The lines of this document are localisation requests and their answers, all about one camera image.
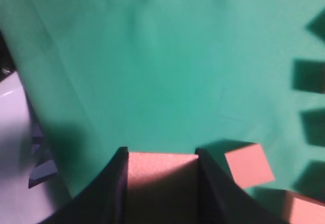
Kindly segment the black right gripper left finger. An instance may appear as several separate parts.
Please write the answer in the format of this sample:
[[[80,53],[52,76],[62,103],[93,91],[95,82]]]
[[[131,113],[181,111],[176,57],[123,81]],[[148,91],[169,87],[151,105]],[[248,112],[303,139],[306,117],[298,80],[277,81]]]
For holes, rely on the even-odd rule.
[[[97,177],[41,223],[125,223],[128,148],[120,147]]]

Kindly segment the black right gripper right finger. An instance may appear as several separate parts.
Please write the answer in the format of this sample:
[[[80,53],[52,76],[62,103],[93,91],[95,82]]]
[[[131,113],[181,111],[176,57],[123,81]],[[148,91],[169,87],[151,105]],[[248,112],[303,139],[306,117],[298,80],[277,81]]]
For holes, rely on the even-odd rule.
[[[286,223],[263,208],[225,173],[208,150],[197,148],[198,223]]]

